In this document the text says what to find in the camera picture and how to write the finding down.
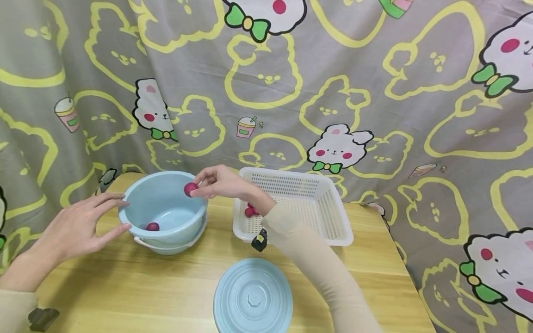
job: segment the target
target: light blue lid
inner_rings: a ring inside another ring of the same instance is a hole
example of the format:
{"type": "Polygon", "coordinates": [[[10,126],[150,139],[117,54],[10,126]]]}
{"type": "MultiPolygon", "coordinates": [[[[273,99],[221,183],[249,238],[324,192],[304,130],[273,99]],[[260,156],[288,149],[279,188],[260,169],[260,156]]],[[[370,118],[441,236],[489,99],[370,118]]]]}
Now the light blue lid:
{"type": "Polygon", "coordinates": [[[285,333],[293,317],[287,278],[266,260],[244,259],[216,286],[213,315],[220,333],[285,333]]]}

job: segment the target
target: wooden table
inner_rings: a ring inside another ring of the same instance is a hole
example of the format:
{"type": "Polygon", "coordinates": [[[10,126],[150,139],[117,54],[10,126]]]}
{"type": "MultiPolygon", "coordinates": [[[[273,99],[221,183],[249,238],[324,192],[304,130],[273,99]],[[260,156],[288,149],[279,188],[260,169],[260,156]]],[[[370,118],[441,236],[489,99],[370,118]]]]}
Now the wooden table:
{"type": "MultiPolygon", "coordinates": [[[[143,176],[123,174],[108,191],[124,192],[143,176]]],[[[211,200],[205,233],[181,254],[157,255],[126,233],[98,253],[62,264],[38,290],[41,306],[61,312],[49,332],[217,332],[216,285],[232,264],[248,257],[275,263],[287,277],[294,297],[289,332],[333,332],[326,303],[291,261],[272,246],[259,253],[233,235],[232,203],[211,200]]],[[[335,251],[384,331],[435,332],[381,217],[356,204],[344,206],[355,241],[335,251]]],[[[100,220],[98,232],[118,223],[114,209],[100,220]]]]}

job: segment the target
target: white plastic basket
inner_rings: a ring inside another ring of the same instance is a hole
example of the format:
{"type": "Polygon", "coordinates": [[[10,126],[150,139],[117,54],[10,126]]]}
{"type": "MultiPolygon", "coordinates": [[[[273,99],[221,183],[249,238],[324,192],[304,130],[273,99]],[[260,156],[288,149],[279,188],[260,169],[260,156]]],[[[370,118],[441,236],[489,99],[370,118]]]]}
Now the white plastic basket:
{"type": "MultiPolygon", "coordinates": [[[[353,243],[350,221],[329,177],[253,167],[242,168],[239,175],[268,193],[276,202],[290,208],[330,246],[353,243]]],[[[243,241],[252,242],[261,231],[263,217],[246,217],[246,207],[247,202],[235,199],[233,233],[243,241]]]]}

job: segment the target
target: beige sleeve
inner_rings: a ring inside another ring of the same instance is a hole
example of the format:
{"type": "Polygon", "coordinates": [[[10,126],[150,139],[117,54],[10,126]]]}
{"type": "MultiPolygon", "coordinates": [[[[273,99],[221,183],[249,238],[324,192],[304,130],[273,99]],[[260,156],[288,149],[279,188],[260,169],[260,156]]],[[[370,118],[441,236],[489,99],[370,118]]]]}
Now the beige sleeve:
{"type": "Polygon", "coordinates": [[[361,289],[322,237],[276,204],[263,218],[268,242],[289,257],[329,306],[336,333],[382,332],[361,289]]]}
{"type": "Polygon", "coordinates": [[[29,332],[28,315],[37,307],[34,293],[0,289],[0,327],[2,333],[29,332]]]}

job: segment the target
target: black object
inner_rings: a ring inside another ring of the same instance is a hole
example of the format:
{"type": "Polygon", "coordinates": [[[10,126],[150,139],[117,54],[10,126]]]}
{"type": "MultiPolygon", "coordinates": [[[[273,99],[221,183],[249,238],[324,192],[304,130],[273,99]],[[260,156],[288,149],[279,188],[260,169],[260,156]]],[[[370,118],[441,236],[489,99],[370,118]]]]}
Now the black object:
{"type": "Polygon", "coordinates": [[[30,330],[32,332],[46,332],[58,317],[59,311],[54,308],[35,308],[28,315],[30,330]]]}
{"type": "Polygon", "coordinates": [[[267,247],[268,234],[265,229],[261,229],[259,234],[252,240],[252,247],[259,252],[262,252],[267,247]]]}

